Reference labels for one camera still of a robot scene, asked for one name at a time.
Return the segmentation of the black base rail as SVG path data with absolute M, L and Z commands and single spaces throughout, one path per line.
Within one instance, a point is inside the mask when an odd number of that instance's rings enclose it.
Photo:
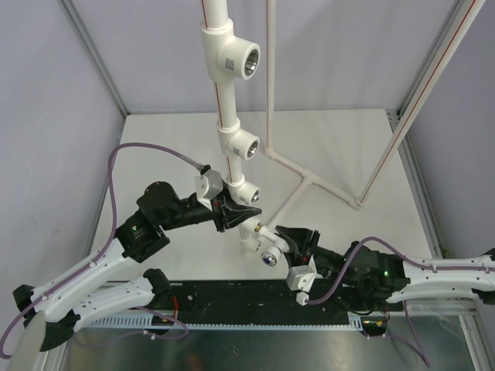
M 403 311 L 403 304 L 362 299 L 339 289 L 321 305 L 301 306 L 283 280 L 174 281 L 178 319 L 194 325 L 347 325 L 355 311 Z

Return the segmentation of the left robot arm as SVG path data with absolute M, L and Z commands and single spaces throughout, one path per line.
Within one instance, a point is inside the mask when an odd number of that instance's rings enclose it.
M 138 210 L 111 233 L 102 250 L 86 257 L 51 282 L 13 291 L 17 308 L 28 326 L 45 316 L 40 351 L 64 344 L 86 324 L 128 308 L 162 309 L 172 302 L 171 284 L 159 268 L 136 279 L 99 291 L 113 274 L 142 264 L 169 244 L 169 230 L 213 222 L 220 233 L 261 214 L 254 207 L 258 189 L 246 195 L 225 182 L 207 185 L 198 177 L 196 192 L 185 199 L 167 182 L 153 182 L 138 198 Z

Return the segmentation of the aluminium table frame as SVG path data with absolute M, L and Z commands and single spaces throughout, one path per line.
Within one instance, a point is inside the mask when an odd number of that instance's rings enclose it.
M 48 370 L 492 370 L 469 299 L 347 313 L 347 325 L 194 325 L 179 304 L 100 318 L 51 350 Z

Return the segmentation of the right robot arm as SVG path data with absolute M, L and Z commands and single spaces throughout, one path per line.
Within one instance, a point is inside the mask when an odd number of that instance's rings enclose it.
M 301 305 L 321 305 L 341 297 L 360 310 L 426 298 L 478 298 L 494 303 L 494 251 L 467 259 L 409 257 L 379 237 L 354 241 L 344 254 L 319 245 L 320 234 L 277 225 L 288 245 L 289 274 L 310 274 L 330 282 L 328 291 L 311 296 L 311 284 L 297 286 Z

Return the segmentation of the white PVC pipe frame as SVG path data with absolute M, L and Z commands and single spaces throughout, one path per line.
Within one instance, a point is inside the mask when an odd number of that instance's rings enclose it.
M 333 250 L 377 236 L 402 253 L 432 256 L 428 224 L 399 149 L 483 3 L 455 3 L 420 75 L 396 110 L 277 111 L 276 2 L 267 2 L 262 21 L 265 49 L 235 35 L 225 1 L 203 1 L 200 7 L 207 69 L 214 75 L 217 133 L 234 199 L 254 206 L 268 200 L 260 183 L 247 175 L 247 159 L 256 151 L 273 182 L 288 181 L 280 200 L 264 216 L 270 228 L 300 222 L 318 229 Z M 251 54 L 267 71 L 267 104 L 261 111 L 240 112 L 237 79 L 230 67 L 244 66 Z

